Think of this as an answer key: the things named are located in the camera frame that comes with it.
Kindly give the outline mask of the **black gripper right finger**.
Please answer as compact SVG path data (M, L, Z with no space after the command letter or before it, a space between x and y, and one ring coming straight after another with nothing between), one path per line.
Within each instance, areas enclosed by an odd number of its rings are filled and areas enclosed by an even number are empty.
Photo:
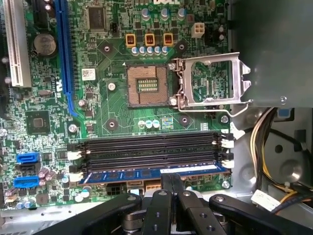
M215 194L208 205L184 189L178 174L172 175L172 204L179 231L198 235L288 235L290 221L230 197Z

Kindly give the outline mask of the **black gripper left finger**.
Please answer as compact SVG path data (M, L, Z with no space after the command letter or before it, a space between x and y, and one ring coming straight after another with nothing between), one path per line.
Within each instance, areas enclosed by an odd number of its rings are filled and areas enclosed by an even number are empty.
M122 194L38 231L39 235L168 235L172 216L172 175L163 174L151 197Z

